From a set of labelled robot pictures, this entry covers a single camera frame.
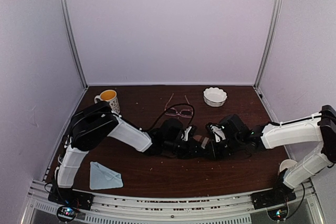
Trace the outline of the brown plaid glasses case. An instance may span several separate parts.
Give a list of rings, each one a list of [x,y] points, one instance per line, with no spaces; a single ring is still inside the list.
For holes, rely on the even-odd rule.
[[[206,136],[201,136],[201,135],[195,135],[194,139],[196,141],[198,141],[201,145],[201,148],[205,149],[206,145],[208,144],[208,142],[210,141],[210,139]]]

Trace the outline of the light blue cloth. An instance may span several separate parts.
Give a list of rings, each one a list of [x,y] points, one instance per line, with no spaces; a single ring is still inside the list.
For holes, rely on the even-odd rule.
[[[91,190],[122,188],[123,180],[120,173],[115,172],[98,162],[90,162]]]

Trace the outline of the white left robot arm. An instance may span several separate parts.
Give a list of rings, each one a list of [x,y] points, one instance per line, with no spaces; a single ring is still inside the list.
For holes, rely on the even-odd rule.
[[[54,178],[56,198],[71,205],[76,197],[70,190],[85,156],[105,138],[111,137],[148,156],[171,152],[180,159],[198,157],[203,153],[201,143],[194,139],[196,127],[187,128],[176,119],[165,120],[159,128],[143,130],[114,112],[101,101],[75,114],[66,131],[64,153],[58,158]]]

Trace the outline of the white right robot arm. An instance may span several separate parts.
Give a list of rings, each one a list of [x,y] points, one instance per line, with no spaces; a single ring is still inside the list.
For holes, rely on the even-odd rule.
[[[325,167],[335,164],[335,109],[324,105],[321,111],[288,122],[269,122],[249,129],[236,115],[224,117],[218,124],[207,125],[213,139],[203,144],[207,157],[218,160],[239,150],[249,153],[278,146],[317,142],[313,151],[280,173],[277,186],[269,192],[272,203],[279,204],[303,181]]]

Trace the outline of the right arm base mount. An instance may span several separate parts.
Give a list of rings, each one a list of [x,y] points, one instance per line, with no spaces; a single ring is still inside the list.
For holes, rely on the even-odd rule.
[[[254,209],[266,209],[268,217],[276,222],[284,221],[289,216],[288,203],[296,199],[296,194],[266,190],[251,195]]]

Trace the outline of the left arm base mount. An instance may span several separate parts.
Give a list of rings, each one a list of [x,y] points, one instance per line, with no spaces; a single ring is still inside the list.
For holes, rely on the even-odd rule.
[[[58,193],[50,193],[48,200],[59,204],[56,210],[56,217],[63,223],[74,221],[82,210],[90,210],[93,203],[93,194],[72,191],[70,199],[62,199]]]

